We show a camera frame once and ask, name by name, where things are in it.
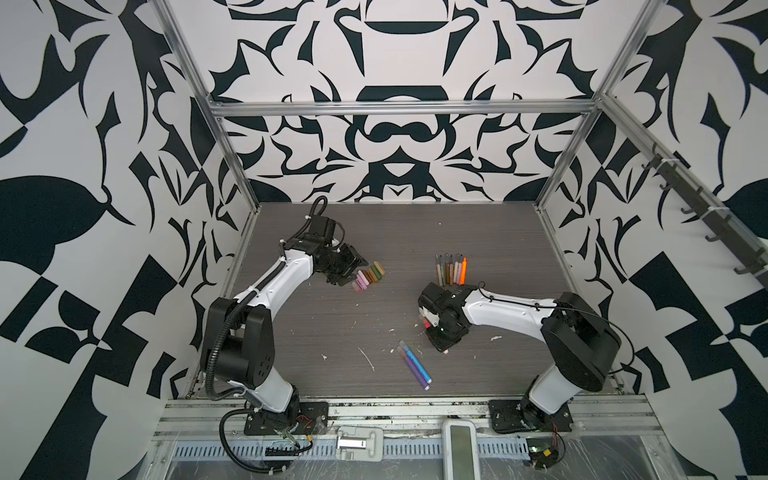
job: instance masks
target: gray display screen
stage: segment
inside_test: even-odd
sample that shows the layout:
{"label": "gray display screen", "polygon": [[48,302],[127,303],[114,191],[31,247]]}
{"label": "gray display screen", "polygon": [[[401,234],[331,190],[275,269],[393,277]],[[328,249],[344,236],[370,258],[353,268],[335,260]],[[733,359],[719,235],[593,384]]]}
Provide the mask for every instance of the gray display screen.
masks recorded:
{"label": "gray display screen", "polygon": [[475,480],[472,465],[472,431],[469,427],[451,425],[451,458],[455,480]]}

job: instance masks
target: robotic arm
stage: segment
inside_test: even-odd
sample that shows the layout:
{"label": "robotic arm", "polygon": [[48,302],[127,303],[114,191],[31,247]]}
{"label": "robotic arm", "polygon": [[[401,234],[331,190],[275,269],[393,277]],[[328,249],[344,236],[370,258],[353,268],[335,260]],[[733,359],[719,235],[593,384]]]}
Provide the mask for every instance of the robotic arm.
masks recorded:
{"label": "robotic arm", "polygon": [[581,390],[599,392],[621,339],[575,293],[533,300],[498,295],[472,285],[454,292],[430,283],[419,297],[426,334],[439,351],[458,343],[471,325],[498,326],[547,344],[554,363],[534,379],[520,401],[493,400],[492,426],[498,433],[568,431],[567,401]]}
{"label": "robotic arm", "polygon": [[[325,200],[320,211],[315,209]],[[299,415],[299,394],[273,368],[275,343],[272,320],[293,291],[314,273],[324,273],[327,282],[345,285],[354,280],[355,268],[367,265],[349,244],[334,239],[340,223],[322,216],[327,199],[320,197],[312,205],[306,222],[288,241],[280,242],[281,256],[253,285],[234,300],[219,298],[209,309],[203,340],[200,369],[206,372],[205,387],[209,398],[224,399],[242,394],[252,405],[262,423],[276,431],[294,427]],[[232,329],[244,327],[243,338]],[[214,391],[214,377],[233,388]]]}

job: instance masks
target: black mounting plate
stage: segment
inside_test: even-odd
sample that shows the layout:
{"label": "black mounting plate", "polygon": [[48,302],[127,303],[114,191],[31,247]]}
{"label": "black mounting plate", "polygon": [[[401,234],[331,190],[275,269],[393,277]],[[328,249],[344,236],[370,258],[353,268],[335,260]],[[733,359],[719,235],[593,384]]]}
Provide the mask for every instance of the black mounting plate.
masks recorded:
{"label": "black mounting plate", "polygon": [[[488,413],[491,415],[491,427],[496,433],[516,433],[529,431],[523,422],[523,415],[518,410],[521,400],[491,400],[488,402]],[[557,427],[558,432],[571,431],[571,411],[568,404],[564,403],[554,415],[548,415],[545,423],[537,428],[540,432],[553,432]]]}
{"label": "black mounting plate", "polygon": [[[304,415],[308,419],[313,421],[310,426],[310,430],[306,433],[312,435],[315,431],[315,422],[320,420],[322,423],[328,422],[328,403],[326,402],[300,402],[299,403],[299,415]],[[299,420],[296,429],[291,432],[293,435],[305,435],[304,428],[306,427],[306,420]],[[245,429],[243,429],[245,435],[274,435],[266,425],[261,415],[249,415],[248,420],[245,422]]]}

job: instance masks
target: white arm segment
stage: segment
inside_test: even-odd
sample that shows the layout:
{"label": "white arm segment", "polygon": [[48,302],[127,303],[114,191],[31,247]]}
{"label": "white arm segment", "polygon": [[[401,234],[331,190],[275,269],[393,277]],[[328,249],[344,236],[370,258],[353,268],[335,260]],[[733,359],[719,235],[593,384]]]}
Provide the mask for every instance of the white arm segment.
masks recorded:
{"label": "white arm segment", "polygon": [[283,260],[286,262],[285,268],[258,295],[248,302],[250,306],[264,305],[270,309],[272,319],[275,319],[278,310],[288,300],[288,297],[293,294],[293,291],[312,276],[314,271],[312,257],[303,251],[286,250],[285,258],[277,259],[275,264],[261,278],[244,291],[238,293],[235,298],[242,300],[248,293],[255,290],[256,285],[275,270]]}
{"label": "white arm segment", "polygon": [[[242,300],[249,292],[255,290],[256,285],[261,283],[261,280],[275,270],[283,260],[286,262],[285,268],[248,303],[250,306],[264,305],[270,309],[274,319],[277,311],[280,310],[280,307],[288,300],[293,291],[312,276],[313,261],[310,255],[300,250],[287,250],[284,259],[279,258],[261,278],[243,292],[238,293],[235,298]],[[230,381],[229,384],[242,389],[246,388],[239,382]],[[262,408],[271,412],[282,412],[290,402],[293,386],[283,379],[276,368],[272,368],[264,383],[250,392],[261,402]]]}
{"label": "white arm segment", "polygon": [[[541,322],[550,316],[557,306],[554,299],[533,300],[490,292],[483,293],[486,296],[492,296],[494,300],[491,301],[483,296],[480,289],[467,296],[463,310],[470,323],[497,326],[513,332],[524,333],[544,342],[544,337],[541,336]],[[509,303],[509,301],[530,305],[538,303],[538,310],[534,306],[518,305],[517,303]],[[536,379],[528,393],[528,398],[544,412],[554,415],[563,403],[580,391],[579,387],[563,377],[553,362]]]}

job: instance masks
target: blue marker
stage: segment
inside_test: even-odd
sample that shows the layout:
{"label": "blue marker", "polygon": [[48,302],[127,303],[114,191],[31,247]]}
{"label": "blue marker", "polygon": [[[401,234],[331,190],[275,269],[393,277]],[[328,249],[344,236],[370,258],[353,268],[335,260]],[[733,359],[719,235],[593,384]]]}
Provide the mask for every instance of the blue marker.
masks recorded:
{"label": "blue marker", "polygon": [[429,374],[424,369],[422,364],[417,360],[416,356],[413,355],[413,352],[411,352],[411,349],[408,348],[408,345],[405,342],[403,342],[402,340],[400,340],[400,346],[402,347],[402,349],[404,349],[406,351],[406,354],[408,355],[408,358],[411,359],[413,364],[416,365],[416,368],[419,370],[419,373],[422,374],[422,376],[424,377],[424,380],[426,380],[427,383],[432,383],[432,377],[429,376]]}

